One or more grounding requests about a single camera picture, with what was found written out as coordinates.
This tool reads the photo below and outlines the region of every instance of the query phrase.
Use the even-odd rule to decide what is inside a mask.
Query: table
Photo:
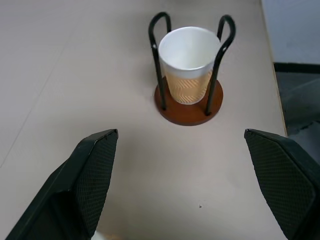
[[[156,110],[148,24],[237,26],[209,122]],[[165,23],[156,27],[158,41]],[[124,239],[284,240],[259,189],[246,128],[285,135],[259,0],[33,0],[0,3],[0,239],[86,136],[117,128],[98,229]],[[222,39],[228,35],[226,26]]]

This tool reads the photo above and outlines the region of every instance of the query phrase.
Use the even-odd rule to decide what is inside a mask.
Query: wooden coaster
[[[172,98],[168,88],[166,77],[164,77],[162,80],[165,86],[164,95],[166,110],[163,110],[161,107],[159,86],[156,86],[155,88],[154,101],[156,108],[158,109],[160,114],[168,121],[182,126],[196,126],[209,121],[220,110],[222,100],[224,98],[224,93],[222,90],[222,86],[218,80],[215,83],[213,102],[211,105],[211,114],[209,116],[206,116],[205,114],[209,89],[206,91],[203,99],[200,102],[192,105],[184,105],[176,102]]]

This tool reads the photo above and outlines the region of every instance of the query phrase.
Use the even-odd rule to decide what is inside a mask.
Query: floor
[[[320,74],[277,72],[288,137],[320,164]]]

